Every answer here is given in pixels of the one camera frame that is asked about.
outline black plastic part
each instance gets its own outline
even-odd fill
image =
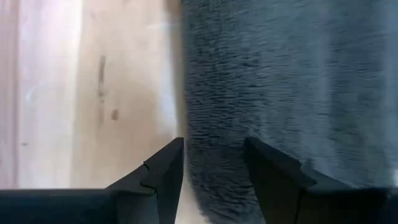
[[[173,224],[183,150],[174,139],[107,189],[0,190],[0,223]]]
[[[243,147],[267,224],[398,223],[397,189],[354,189],[255,138]]]

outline wooden floor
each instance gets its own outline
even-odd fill
[[[0,188],[101,188],[184,134],[178,0],[0,0]],[[177,223],[203,223],[187,181]]]

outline dark gray carpet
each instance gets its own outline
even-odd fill
[[[183,0],[190,180],[212,223],[262,223],[254,136],[354,186],[398,169],[398,1]]]

